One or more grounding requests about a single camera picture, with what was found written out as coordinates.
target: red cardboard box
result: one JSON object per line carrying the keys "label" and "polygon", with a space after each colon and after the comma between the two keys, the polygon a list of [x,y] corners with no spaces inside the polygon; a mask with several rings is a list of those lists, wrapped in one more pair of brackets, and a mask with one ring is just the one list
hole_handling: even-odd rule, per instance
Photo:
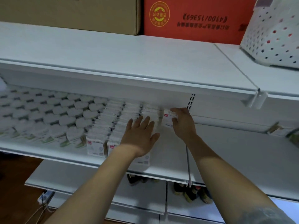
{"label": "red cardboard box", "polygon": [[144,34],[241,43],[255,0],[144,0]]}

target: forearm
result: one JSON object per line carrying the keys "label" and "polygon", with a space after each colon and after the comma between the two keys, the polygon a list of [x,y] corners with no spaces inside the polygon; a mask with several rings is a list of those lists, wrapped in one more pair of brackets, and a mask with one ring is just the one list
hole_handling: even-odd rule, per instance
{"label": "forearm", "polygon": [[204,183],[226,223],[235,223],[246,211],[276,205],[250,180],[212,151],[195,135],[187,142]]}
{"label": "forearm", "polygon": [[130,145],[120,145],[45,224],[102,223],[118,185],[134,159]]}

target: floor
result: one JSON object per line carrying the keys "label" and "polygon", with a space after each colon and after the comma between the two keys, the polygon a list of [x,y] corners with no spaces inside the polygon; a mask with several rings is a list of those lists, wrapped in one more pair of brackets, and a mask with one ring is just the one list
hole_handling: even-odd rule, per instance
{"label": "floor", "polygon": [[[0,223],[25,224],[40,205],[37,202],[42,189],[25,186],[31,173],[42,159],[27,156],[3,154],[0,152]],[[35,224],[41,212],[27,223]],[[42,215],[39,224],[44,223],[52,213]],[[105,221],[105,224],[118,222]]]}

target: hand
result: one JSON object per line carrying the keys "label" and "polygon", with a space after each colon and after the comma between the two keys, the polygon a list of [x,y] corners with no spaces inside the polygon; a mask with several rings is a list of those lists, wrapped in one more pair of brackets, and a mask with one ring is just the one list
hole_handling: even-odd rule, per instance
{"label": "hand", "polygon": [[178,119],[172,118],[174,132],[180,139],[188,144],[189,140],[197,135],[195,124],[189,110],[183,107],[171,108],[170,111],[175,112],[178,115]]}
{"label": "hand", "polygon": [[133,120],[130,119],[121,140],[121,145],[132,145],[129,149],[133,152],[135,158],[147,154],[160,137],[159,133],[152,135],[155,122],[151,121],[149,123],[150,117],[146,117],[141,123],[142,119],[143,116],[140,116],[133,126]]}

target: white plastic basket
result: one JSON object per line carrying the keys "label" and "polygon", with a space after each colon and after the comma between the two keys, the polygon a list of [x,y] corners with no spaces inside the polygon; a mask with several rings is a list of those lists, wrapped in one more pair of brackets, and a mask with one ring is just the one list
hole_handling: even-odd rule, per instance
{"label": "white plastic basket", "polygon": [[299,68],[299,0],[259,1],[241,47],[257,63]]}

